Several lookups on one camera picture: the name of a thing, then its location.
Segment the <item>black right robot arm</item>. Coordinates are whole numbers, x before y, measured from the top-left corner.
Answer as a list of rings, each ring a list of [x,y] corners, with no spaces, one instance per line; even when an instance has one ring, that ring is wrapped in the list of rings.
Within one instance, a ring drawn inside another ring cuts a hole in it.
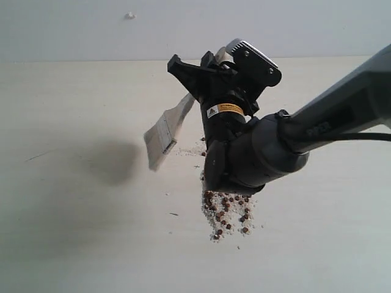
[[[167,70],[199,102],[206,138],[207,191],[253,195],[266,183],[302,169],[311,150],[346,140],[389,141],[370,133],[390,125],[390,48],[377,52],[293,114],[255,116],[257,98],[277,85],[277,65],[247,42],[227,47],[232,61],[211,52],[200,65],[173,56]]]

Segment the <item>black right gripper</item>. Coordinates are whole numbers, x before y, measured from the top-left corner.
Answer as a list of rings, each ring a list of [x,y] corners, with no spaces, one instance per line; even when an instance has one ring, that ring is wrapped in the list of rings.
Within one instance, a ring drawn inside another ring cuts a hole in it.
[[[221,69],[211,51],[203,55],[200,66],[184,63],[174,54],[167,63],[167,72],[200,103],[203,118],[207,118],[210,107],[221,103],[239,106],[244,115],[251,117],[260,109],[260,85],[242,72]]]

